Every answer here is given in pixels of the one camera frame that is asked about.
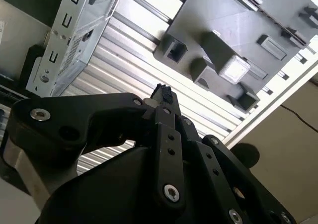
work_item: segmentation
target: wall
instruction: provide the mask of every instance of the wall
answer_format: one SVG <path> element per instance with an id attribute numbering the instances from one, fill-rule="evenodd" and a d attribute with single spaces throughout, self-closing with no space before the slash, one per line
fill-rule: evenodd
<path id="1" fill-rule="evenodd" d="M 284 105 L 318 128 L 318 87 L 306 83 Z M 318 134 L 315 131 L 279 107 L 242 142 L 257 146 L 261 156 L 252 173 L 297 222 L 318 214 Z"/>
<path id="2" fill-rule="evenodd" d="M 303 221 L 301 224 L 317 224 L 317 223 L 318 223 L 318 215 Z"/>
<path id="3" fill-rule="evenodd" d="M 0 223 L 34 224 L 39 216 L 30 196 L 0 179 Z"/>

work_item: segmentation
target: bolt head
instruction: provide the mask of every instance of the bolt head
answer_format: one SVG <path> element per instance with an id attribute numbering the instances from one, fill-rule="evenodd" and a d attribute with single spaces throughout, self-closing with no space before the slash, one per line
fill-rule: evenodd
<path id="1" fill-rule="evenodd" d="M 242 218 L 234 209 L 229 210 L 229 215 L 234 224 L 243 224 Z"/>
<path id="2" fill-rule="evenodd" d="M 184 121 L 187 123 L 187 125 L 191 125 L 191 121 L 188 118 L 185 118 Z"/>
<path id="3" fill-rule="evenodd" d="M 165 185 L 165 187 L 163 188 L 163 193 L 166 198 L 174 203 L 178 202 L 180 199 L 179 191 L 170 184 Z"/>
<path id="4" fill-rule="evenodd" d="M 210 138 L 210 140 L 213 142 L 213 144 L 218 145 L 219 142 L 216 138 Z"/>
<path id="5" fill-rule="evenodd" d="M 287 215 L 285 213 L 281 213 L 282 218 L 284 219 L 284 221 L 288 224 L 292 224 L 292 222 L 289 220 L 289 218 L 287 217 Z"/>
<path id="6" fill-rule="evenodd" d="M 167 108 L 164 108 L 163 111 L 164 111 L 165 113 L 167 113 L 167 114 L 170 114 L 170 113 L 171 113 L 171 111 L 169 111 Z"/>
<path id="7" fill-rule="evenodd" d="M 142 104 L 141 101 L 138 100 L 138 99 L 134 99 L 134 103 L 137 104 L 137 105 L 139 105 L 139 106 Z"/>
<path id="8" fill-rule="evenodd" d="M 33 109 L 30 116 L 36 121 L 47 121 L 51 118 L 50 112 L 41 108 Z"/>

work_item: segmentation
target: black joint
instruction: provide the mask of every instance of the black joint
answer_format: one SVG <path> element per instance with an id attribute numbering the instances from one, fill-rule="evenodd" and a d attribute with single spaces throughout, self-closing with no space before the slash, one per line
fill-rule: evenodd
<path id="1" fill-rule="evenodd" d="M 174 112 L 171 106 L 160 105 L 156 107 L 155 123 L 163 123 L 171 128 L 175 128 Z"/>
<path id="2" fill-rule="evenodd" d="M 176 127 L 177 127 L 177 130 L 181 133 L 183 142 L 187 142 L 187 141 L 201 142 L 201 138 L 199 137 L 193 122 L 189 118 L 185 116 L 178 117 Z"/>
<path id="3" fill-rule="evenodd" d="M 306 7 L 305 13 L 300 13 L 300 17 L 311 27 L 318 28 L 318 9 Z"/>
<path id="4" fill-rule="evenodd" d="M 162 52 L 164 56 L 178 64 L 186 52 L 188 52 L 188 49 L 185 44 L 173 36 L 166 34 L 165 38 L 162 40 Z"/>
<path id="5" fill-rule="evenodd" d="M 233 107 L 247 113 L 260 101 L 260 99 L 250 87 L 243 83 L 239 83 L 239 85 L 243 90 L 242 96 L 238 99 L 228 96 L 228 99 L 232 103 Z"/>
<path id="6" fill-rule="evenodd" d="M 214 147 L 214 146 L 223 146 L 224 144 L 222 143 L 222 141 L 220 141 L 219 138 L 217 138 L 216 136 L 213 135 L 206 135 L 203 139 L 202 139 L 202 143 L 209 146 L 209 147 Z"/>
<path id="7" fill-rule="evenodd" d="M 177 116 L 181 115 L 177 95 L 171 91 L 171 87 L 158 84 L 150 98 L 156 100 L 159 104 L 170 105 L 171 112 Z"/>
<path id="8" fill-rule="evenodd" d="M 181 136 L 174 128 L 157 124 L 154 165 L 154 197 L 156 202 L 170 215 L 178 215 L 185 208 L 183 162 Z M 179 192 L 178 200 L 169 199 L 164 191 L 165 185 L 172 185 Z"/>

